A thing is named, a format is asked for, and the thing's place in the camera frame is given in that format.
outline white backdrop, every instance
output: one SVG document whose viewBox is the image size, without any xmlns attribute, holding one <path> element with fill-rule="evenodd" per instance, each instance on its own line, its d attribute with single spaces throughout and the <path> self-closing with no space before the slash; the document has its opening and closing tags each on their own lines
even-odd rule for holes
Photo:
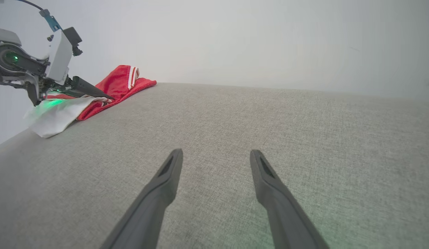
<svg viewBox="0 0 429 249">
<path fill-rule="evenodd" d="M 429 101 L 429 0 L 33 0 L 84 51 L 70 75 L 96 84 L 129 64 L 158 82 L 241 85 Z M 51 34 L 38 10 L 0 4 L 31 55 Z M 25 129 L 23 90 L 0 86 L 0 143 Z"/>
</svg>

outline gray couch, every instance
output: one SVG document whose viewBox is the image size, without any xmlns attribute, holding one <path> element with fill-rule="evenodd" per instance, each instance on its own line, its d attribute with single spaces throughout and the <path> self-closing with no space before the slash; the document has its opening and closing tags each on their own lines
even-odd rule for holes
<svg viewBox="0 0 429 249">
<path fill-rule="evenodd" d="M 98 248 L 174 148 L 158 248 L 271 248 L 260 149 L 332 248 L 429 247 L 429 103 L 159 83 L 0 145 L 0 248 Z"/>
</svg>

